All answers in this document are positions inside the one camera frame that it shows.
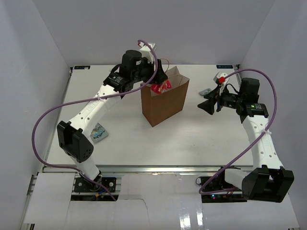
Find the grey snack packet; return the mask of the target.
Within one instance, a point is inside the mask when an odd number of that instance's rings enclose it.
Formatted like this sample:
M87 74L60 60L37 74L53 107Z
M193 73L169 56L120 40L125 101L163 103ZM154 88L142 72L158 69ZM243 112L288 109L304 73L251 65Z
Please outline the grey snack packet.
M200 91L200 92L199 92L199 95L205 96L205 95L209 94L211 91L212 91L212 89L207 88L207 89L205 89L205 90Z

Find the grey Himalaya mints packet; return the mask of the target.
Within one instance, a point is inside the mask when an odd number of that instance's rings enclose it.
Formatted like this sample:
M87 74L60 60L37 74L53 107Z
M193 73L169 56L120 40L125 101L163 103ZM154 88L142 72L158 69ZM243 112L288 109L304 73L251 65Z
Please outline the grey Himalaya mints packet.
M90 137L93 143L96 144L99 141L108 137L108 135L109 133L107 132L107 130L102 125L97 123L94 129L92 130Z

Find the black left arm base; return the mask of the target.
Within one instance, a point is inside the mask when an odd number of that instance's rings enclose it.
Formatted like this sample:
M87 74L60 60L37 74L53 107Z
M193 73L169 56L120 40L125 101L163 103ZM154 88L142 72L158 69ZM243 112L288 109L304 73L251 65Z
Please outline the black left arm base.
M111 193L116 191L116 184L117 184L116 177L98 176L98 178L95 179L94 181L103 185ZM80 175L75 178L73 192L75 193L89 193L89 192L106 193L106 190L103 187L85 179L84 176Z

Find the red Himalaya Vajomba packet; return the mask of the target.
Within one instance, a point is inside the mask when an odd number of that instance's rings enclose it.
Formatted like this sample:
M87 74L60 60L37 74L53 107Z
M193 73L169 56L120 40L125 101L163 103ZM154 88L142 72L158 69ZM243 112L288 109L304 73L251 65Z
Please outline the red Himalaya Vajomba packet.
M164 93L165 91L167 91L171 88L172 88L172 85L169 82L169 80L165 80L161 84L152 84L151 85L151 91L153 91L156 94L162 94L162 93Z

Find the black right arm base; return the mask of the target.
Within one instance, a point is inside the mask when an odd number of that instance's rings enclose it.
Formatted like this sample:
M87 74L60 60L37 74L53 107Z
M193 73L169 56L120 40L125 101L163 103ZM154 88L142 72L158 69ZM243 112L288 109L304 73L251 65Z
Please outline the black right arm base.
M201 195L203 204L217 204L217 203L245 203L247 200L243 197L242 191L233 187L231 184L222 182L221 180L212 180L202 192L211 192L216 190L223 190L221 193L212 193L209 195Z

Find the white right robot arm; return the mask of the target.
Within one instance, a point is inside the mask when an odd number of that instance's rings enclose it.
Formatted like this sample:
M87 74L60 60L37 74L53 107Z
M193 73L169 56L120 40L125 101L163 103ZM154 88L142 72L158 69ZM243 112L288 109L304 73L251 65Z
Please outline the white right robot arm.
M269 113L266 105L258 102L259 80L243 78L234 93L229 92L225 77L220 77L216 83L217 87L204 96L206 101L198 107L211 115L223 107L235 109L248 136L253 170L245 172L233 165L220 169L218 175L204 182L201 194L240 190L246 200L281 203L294 181L294 174L279 160L267 129Z

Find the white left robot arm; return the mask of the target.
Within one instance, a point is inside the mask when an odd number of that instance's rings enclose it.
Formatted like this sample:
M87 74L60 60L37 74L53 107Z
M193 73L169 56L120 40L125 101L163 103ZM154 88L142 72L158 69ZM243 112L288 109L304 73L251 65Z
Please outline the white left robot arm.
M126 93L132 92L134 84L161 84L167 80L161 61L153 53L153 45L144 46L140 50L128 50L103 81L102 86L87 105L68 122L60 121L57 133L60 148L75 162L77 169L83 174L85 186L90 191L101 187L100 171L92 158L94 144L91 133L98 121Z

